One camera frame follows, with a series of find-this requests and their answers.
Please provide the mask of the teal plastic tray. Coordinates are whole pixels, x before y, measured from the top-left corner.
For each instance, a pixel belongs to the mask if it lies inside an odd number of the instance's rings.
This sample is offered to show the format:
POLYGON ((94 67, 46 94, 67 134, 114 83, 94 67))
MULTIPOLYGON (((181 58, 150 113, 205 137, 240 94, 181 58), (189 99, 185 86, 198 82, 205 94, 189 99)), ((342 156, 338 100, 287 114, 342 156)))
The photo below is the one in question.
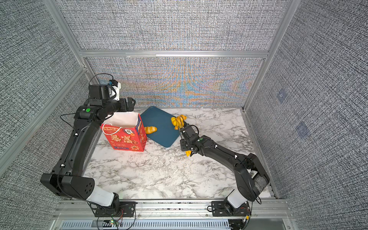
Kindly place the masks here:
POLYGON ((179 131, 174 129, 173 115, 155 106, 146 109, 141 115, 144 127, 156 127, 157 131, 147 137, 165 148, 171 147, 179 138, 179 131))

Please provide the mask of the red paper gift bag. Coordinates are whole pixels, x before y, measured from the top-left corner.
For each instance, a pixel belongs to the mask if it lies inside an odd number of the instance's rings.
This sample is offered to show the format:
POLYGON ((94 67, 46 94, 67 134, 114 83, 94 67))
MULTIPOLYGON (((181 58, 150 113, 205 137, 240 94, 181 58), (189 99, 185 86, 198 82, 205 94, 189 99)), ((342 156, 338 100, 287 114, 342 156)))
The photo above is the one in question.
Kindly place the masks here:
POLYGON ((101 130, 115 150, 143 152, 147 135, 139 113, 119 112, 104 121, 101 130))

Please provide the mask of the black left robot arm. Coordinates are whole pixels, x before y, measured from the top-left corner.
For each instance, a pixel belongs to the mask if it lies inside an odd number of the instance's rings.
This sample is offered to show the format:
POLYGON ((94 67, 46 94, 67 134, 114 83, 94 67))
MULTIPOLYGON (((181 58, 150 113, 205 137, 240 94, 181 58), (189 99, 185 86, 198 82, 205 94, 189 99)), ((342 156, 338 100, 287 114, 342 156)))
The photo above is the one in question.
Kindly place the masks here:
POLYGON ((82 177, 83 166, 95 134, 108 115, 132 112, 136 102, 132 98, 120 101, 109 99, 90 105, 88 101, 74 114, 74 125, 67 145, 50 173, 40 182, 57 196, 71 197, 96 206, 119 209, 118 195, 96 186, 93 178, 82 177))

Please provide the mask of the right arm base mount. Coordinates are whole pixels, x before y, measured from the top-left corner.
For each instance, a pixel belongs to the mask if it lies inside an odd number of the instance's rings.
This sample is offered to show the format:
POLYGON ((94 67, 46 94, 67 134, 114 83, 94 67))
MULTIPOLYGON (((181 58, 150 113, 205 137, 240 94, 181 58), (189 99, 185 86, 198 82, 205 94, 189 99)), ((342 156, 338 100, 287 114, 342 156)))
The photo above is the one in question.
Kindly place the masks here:
POLYGON ((228 201, 212 201, 207 210, 214 217, 250 217, 251 208, 249 203, 243 203, 238 208, 234 208, 228 201))

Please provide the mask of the yellow metal tongs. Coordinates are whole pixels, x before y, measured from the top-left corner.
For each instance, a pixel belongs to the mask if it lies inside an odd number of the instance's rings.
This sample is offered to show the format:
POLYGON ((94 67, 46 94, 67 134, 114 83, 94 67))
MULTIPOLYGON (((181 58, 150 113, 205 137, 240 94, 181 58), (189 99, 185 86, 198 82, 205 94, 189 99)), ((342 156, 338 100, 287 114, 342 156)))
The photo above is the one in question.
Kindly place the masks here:
POLYGON ((192 149, 189 147, 188 145, 188 137, 187 134, 185 133, 184 127, 186 125, 186 122, 184 122, 184 126, 183 128, 179 129, 179 134, 180 134, 180 147, 181 147, 181 151, 184 151, 186 153, 187 157, 190 157, 192 154, 192 149))

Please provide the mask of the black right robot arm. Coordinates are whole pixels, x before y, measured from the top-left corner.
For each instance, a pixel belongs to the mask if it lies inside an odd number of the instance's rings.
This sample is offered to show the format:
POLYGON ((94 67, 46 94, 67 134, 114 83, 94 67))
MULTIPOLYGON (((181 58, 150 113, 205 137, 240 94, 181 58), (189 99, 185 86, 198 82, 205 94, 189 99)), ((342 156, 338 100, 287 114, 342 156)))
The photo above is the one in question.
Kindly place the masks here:
POLYGON ((270 183, 270 178, 256 155, 233 152, 210 137, 199 136, 189 124, 185 124, 179 132, 182 151, 189 152, 189 156, 199 154, 211 158, 233 173, 236 188, 225 199, 231 208, 238 209, 248 201, 256 201, 270 183))

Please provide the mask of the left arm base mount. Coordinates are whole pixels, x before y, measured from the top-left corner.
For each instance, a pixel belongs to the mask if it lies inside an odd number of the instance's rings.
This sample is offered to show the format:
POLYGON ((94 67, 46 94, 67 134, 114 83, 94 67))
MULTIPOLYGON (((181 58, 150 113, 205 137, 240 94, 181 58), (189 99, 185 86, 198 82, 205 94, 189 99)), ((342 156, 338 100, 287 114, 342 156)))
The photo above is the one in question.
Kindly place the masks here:
POLYGON ((134 201, 120 201, 114 203, 110 207, 99 206, 94 211, 95 217, 134 217, 136 202, 134 201))

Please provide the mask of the golden croissant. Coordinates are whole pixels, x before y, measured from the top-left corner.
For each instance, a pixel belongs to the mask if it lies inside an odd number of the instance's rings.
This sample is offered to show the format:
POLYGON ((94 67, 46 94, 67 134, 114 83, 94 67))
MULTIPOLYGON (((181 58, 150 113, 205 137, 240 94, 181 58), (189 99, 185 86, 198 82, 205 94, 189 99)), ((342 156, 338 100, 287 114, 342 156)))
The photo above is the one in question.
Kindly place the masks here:
POLYGON ((184 122, 187 119, 186 116, 184 115, 180 115, 178 117, 171 117, 171 123, 174 126, 175 130, 179 130, 181 128, 183 128, 184 126, 184 122))

